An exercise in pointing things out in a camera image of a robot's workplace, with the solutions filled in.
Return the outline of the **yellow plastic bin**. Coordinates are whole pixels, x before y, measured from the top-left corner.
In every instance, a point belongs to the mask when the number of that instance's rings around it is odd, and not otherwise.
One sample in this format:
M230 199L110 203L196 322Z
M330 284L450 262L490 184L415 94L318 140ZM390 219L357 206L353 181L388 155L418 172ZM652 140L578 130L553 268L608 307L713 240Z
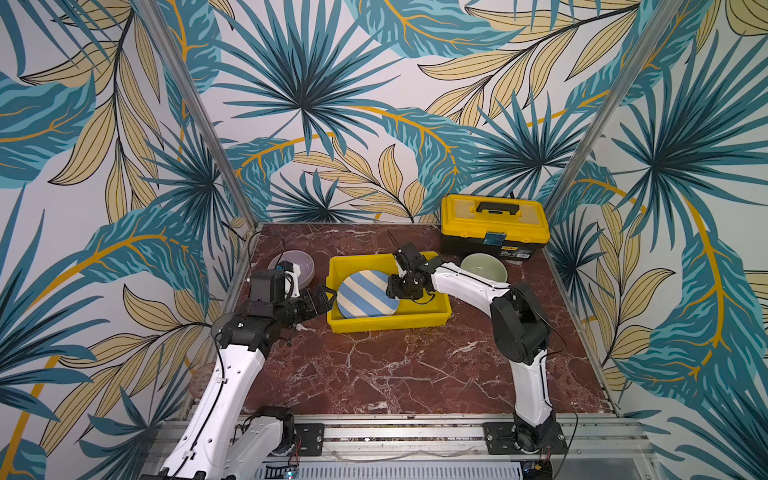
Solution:
M337 292L341 283L348 276L362 270L377 270L388 274L390 277L399 272L399 267L392 254L337 256L330 260L326 285ZM327 315L327 320L335 333L373 332L444 325L452 313L448 296L437 294L430 302L428 299L429 296L427 295L418 302L400 300L399 308L394 315L358 319L343 318L336 300L331 313Z

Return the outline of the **lilac bowl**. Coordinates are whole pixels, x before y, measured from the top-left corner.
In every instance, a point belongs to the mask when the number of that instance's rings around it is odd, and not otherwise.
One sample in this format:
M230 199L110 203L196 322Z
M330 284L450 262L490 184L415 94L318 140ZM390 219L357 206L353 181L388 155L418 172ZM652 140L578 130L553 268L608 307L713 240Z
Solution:
M268 265L268 269L275 269L280 262L287 261L298 265L300 274L298 277L299 288L308 287L315 276L315 263L313 258L305 251L287 250L274 257Z

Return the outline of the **pale green bowl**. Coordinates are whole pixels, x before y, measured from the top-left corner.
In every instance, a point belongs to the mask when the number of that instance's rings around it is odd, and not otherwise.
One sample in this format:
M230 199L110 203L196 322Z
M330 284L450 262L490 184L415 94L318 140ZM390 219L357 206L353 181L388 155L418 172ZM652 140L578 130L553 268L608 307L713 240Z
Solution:
M505 264L496 257L485 253L473 253L466 256L460 267L487 280L506 283L508 271Z

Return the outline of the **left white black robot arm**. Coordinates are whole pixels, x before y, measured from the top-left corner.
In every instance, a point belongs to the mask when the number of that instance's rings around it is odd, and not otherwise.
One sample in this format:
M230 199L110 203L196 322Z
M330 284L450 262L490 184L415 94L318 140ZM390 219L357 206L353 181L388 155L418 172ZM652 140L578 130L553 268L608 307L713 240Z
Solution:
M217 359L200 403L157 479L251 479L269 457L294 459L302 446L286 407L240 418L250 388L282 333L329 313L337 293L300 288L299 267L283 262L249 279L248 299L213 327Z

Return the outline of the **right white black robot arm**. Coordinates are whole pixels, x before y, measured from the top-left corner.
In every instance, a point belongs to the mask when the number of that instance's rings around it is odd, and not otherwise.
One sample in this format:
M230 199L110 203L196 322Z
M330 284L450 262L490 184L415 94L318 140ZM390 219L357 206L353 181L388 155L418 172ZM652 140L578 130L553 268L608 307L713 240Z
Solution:
M426 258L408 243L394 252L398 272L387 296L416 301L426 294L457 298L490 320L499 352L510 362L515 389L512 432L494 434L501 444L525 454L567 451L547 386L546 361L553 327L532 288L485 279L439 257Z

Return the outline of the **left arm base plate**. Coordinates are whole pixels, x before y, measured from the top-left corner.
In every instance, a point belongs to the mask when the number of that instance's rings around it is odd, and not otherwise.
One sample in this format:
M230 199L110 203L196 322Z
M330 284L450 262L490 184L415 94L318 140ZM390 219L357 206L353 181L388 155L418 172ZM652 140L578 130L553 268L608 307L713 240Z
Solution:
M284 456L320 457L325 443L323 423L305 423L284 427L284 439L279 452Z

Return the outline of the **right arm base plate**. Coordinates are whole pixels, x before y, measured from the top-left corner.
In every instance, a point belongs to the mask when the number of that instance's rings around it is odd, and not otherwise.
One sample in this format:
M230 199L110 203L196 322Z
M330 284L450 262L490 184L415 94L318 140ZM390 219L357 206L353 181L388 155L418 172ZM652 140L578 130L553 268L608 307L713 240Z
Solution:
M545 422L538 427L515 422L487 422L482 424L483 439L490 455L565 454L566 437L557 422Z

